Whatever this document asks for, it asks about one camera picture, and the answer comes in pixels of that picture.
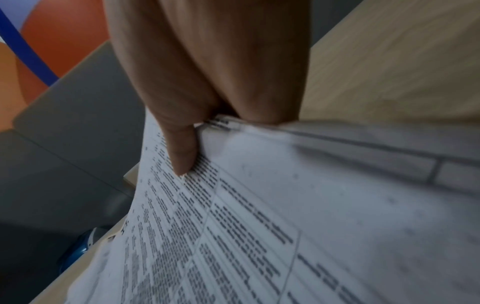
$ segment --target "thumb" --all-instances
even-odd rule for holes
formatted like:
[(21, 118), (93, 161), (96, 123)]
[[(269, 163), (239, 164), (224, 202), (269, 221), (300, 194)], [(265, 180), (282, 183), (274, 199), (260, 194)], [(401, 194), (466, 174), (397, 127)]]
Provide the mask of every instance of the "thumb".
[(166, 140), (166, 149), (170, 156), (173, 171), (180, 176), (193, 167), (199, 151), (197, 134), (191, 126), (171, 126), (160, 124)]

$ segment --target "white paper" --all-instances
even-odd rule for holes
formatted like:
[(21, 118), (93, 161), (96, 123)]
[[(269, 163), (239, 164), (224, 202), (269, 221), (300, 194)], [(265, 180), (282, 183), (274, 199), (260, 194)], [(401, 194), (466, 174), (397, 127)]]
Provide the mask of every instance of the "white paper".
[(213, 124), (176, 177), (147, 113), (130, 212), (89, 269), (102, 288), (118, 275), (85, 301), (71, 291), (91, 293), (86, 272), (69, 304), (480, 302), (476, 199), (358, 170), (302, 134)]

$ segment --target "paper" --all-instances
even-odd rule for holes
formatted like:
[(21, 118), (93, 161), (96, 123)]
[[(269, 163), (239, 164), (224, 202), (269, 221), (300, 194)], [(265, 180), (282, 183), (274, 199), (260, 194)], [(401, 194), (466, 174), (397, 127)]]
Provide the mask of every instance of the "paper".
[[(127, 220), (68, 304), (479, 302), (477, 200), (357, 170), (299, 132), (214, 125), (176, 177), (147, 113)], [(91, 272), (104, 289), (85, 300)]]

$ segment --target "blue line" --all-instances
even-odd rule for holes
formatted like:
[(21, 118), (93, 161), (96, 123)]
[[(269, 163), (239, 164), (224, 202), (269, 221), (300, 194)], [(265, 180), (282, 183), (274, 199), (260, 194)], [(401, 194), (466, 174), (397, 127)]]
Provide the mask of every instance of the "blue line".
[(15, 55), (47, 86), (51, 86), (59, 79), (32, 50), (1, 9), (0, 36)]

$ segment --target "human hand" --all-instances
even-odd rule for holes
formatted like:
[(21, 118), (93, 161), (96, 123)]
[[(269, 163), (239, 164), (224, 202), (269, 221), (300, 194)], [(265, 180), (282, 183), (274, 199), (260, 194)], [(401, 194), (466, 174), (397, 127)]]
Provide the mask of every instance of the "human hand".
[(310, 0), (104, 0), (111, 43), (157, 119), (177, 175), (198, 153), (194, 123), (224, 109), (255, 123), (298, 117)]

